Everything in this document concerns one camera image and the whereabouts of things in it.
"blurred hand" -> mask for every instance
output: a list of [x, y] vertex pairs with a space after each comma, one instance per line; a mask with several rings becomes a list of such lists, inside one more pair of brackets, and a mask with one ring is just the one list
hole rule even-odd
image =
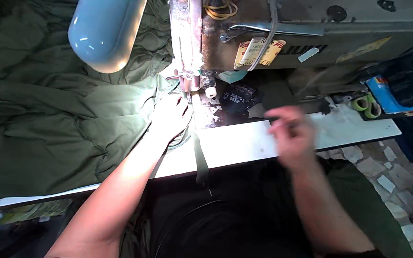
[[315, 129], [305, 114], [295, 106], [275, 108], [266, 117], [276, 117], [268, 132], [277, 140], [278, 160], [292, 172], [312, 169], [315, 164], [313, 139]]
[[164, 96], [154, 108], [149, 132], [169, 142], [186, 128], [192, 112], [181, 95]]

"green scissors handle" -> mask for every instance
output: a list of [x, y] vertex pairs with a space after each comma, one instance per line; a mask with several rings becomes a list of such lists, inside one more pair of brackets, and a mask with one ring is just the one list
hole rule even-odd
[[353, 100], [352, 106], [355, 110], [364, 111], [364, 115], [370, 119], [378, 118], [382, 114], [382, 108], [370, 92], [364, 97]]

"rubber band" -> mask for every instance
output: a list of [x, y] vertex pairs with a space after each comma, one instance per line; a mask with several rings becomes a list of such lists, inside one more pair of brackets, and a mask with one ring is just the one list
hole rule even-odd
[[[215, 20], [225, 20], [229, 17], [234, 16], [238, 12], [237, 5], [232, 3], [230, 0], [226, 0], [226, 3], [222, 6], [204, 5], [203, 7], [205, 9], [206, 14], [208, 14], [211, 18]], [[214, 10], [219, 10], [219, 9], [224, 9], [224, 8], [228, 8], [229, 13], [218, 13], [214, 11]]]

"tiled floor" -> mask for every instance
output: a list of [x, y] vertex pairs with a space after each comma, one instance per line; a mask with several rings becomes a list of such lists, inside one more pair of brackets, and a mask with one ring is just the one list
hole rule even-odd
[[394, 140], [384, 140], [319, 154], [348, 159], [368, 178], [402, 226], [413, 249], [413, 164]]

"black patch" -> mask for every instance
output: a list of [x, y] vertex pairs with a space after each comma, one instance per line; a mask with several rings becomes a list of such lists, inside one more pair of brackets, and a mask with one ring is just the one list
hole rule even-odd
[[335, 22], [341, 22], [347, 18], [347, 11], [338, 5], [330, 6], [326, 13]]

